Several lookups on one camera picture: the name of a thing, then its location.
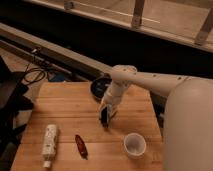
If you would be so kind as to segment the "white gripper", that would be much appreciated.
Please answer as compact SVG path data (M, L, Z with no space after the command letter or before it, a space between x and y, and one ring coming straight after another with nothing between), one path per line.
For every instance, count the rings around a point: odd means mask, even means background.
M99 107L100 121L103 127L108 127L111 119L115 116L117 107L113 104L102 101Z

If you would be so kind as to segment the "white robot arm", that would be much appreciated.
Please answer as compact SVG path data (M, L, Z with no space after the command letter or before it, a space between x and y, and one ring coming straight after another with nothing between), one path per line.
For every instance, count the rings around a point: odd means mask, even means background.
M131 65L111 68L112 79L99 108L108 126L123 94L132 85L166 99L163 171L213 171L213 79L139 72Z

